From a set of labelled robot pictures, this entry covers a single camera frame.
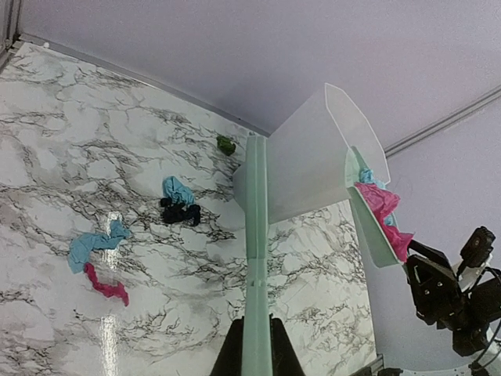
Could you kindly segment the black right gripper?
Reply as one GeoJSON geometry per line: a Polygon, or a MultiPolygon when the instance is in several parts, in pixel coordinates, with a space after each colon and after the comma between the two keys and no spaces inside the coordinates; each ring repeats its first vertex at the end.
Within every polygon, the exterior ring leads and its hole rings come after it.
{"type": "Polygon", "coordinates": [[[462,331],[470,325],[467,300],[445,254],[415,240],[409,243],[405,271],[416,315],[438,329],[462,331]]]}

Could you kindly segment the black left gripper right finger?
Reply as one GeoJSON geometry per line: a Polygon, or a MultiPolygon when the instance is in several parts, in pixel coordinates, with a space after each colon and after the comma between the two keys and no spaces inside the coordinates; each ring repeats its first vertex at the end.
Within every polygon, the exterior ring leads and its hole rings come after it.
{"type": "Polygon", "coordinates": [[[270,316],[273,376],[304,376],[301,364],[280,318],[270,316]]]}

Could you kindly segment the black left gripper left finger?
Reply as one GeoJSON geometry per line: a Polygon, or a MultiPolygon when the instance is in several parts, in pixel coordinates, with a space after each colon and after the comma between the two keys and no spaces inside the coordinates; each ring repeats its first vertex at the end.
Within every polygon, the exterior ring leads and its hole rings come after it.
{"type": "Polygon", "coordinates": [[[229,327],[210,376],[240,376],[242,369],[244,318],[235,319],[229,327]]]}

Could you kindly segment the green hand brush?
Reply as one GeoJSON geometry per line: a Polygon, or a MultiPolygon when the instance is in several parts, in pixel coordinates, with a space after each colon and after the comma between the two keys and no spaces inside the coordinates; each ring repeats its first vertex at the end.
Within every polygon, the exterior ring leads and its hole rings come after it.
{"type": "Polygon", "coordinates": [[[268,176],[266,138],[247,139],[243,166],[247,282],[243,318],[242,375],[271,375],[267,290],[268,176]]]}

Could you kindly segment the green plastic dustpan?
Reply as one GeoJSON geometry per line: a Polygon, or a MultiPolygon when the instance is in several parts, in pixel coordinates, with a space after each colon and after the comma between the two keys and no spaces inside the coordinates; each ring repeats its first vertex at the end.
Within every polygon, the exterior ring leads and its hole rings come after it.
{"type": "Polygon", "coordinates": [[[355,222],[360,251],[369,256],[377,268],[402,266],[379,222],[369,208],[362,194],[355,187],[359,173],[367,163],[356,147],[351,146],[345,158],[345,187],[349,195],[350,208],[355,222]]]}

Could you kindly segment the blue twisted paper scrap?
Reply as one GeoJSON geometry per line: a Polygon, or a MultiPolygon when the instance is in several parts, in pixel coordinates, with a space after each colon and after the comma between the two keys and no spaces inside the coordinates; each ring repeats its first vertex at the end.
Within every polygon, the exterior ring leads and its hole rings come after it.
{"type": "MultiPolygon", "coordinates": [[[[359,182],[365,184],[375,184],[381,190],[386,190],[386,184],[377,179],[370,168],[362,168],[359,172],[359,182]]],[[[395,216],[393,214],[384,218],[384,224],[387,226],[397,226],[395,216]]]]}

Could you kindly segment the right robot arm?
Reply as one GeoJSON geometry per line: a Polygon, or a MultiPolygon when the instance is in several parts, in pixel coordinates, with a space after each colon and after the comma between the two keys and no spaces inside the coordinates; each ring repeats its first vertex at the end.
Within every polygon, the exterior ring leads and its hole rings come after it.
{"type": "Polygon", "coordinates": [[[414,253],[405,263],[416,315],[452,332],[454,352],[475,357],[472,375],[493,375],[488,367],[500,356],[500,328],[488,334],[490,324],[500,320],[500,271],[488,266],[492,242],[472,236],[453,269],[443,252],[412,240],[408,249],[414,253]]]}

